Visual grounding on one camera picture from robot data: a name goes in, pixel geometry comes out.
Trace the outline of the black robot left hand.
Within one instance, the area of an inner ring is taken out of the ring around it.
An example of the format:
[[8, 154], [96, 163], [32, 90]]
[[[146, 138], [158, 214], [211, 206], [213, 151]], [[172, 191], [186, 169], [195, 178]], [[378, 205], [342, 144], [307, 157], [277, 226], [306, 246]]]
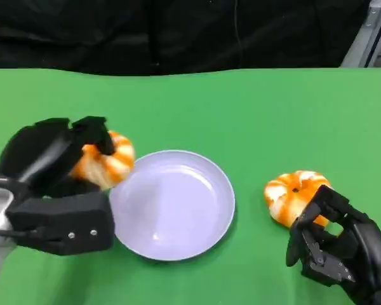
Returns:
[[0, 155], [0, 175], [25, 183], [34, 196], [61, 198], [100, 190], [100, 186], [71, 175], [83, 157], [83, 147], [94, 145], [111, 155], [114, 146], [106, 118], [87, 116], [73, 123], [50, 118], [25, 126], [12, 136]]

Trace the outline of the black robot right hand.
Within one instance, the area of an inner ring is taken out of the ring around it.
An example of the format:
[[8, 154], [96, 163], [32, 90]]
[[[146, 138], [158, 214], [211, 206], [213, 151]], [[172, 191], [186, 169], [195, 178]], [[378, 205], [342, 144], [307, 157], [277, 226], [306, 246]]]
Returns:
[[381, 230], [349, 200], [322, 185], [290, 227], [286, 265], [338, 285], [354, 304], [381, 304]]

